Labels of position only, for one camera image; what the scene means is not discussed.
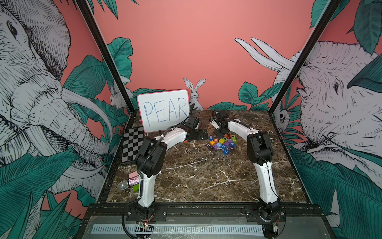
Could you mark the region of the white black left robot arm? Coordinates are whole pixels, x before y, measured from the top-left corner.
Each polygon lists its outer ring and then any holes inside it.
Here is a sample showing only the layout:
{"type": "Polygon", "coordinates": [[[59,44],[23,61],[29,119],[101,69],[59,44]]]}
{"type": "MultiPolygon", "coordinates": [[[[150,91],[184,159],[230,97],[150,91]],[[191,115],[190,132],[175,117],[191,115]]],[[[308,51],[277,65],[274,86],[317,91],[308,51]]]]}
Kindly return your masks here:
{"type": "Polygon", "coordinates": [[[135,159],[139,175],[139,193],[134,201],[135,210],[142,216],[142,219],[151,220],[154,217],[155,180],[164,165],[167,150],[186,140],[208,138],[206,129],[192,129],[179,125],[168,128],[160,136],[149,135],[143,140],[135,159]]]}

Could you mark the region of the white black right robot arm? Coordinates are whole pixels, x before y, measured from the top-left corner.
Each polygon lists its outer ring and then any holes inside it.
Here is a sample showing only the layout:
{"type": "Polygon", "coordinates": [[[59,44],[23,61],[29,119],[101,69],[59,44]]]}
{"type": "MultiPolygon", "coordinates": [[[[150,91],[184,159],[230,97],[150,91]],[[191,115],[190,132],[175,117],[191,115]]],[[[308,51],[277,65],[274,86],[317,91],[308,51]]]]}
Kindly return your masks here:
{"type": "Polygon", "coordinates": [[[234,133],[246,141],[247,157],[255,166],[260,185],[261,219],[265,222],[277,221],[280,218],[282,206],[272,174],[274,151],[269,134],[230,117],[226,111],[213,111],[210,122],[216,128],[215,132],[218,136],[234,133]]]}

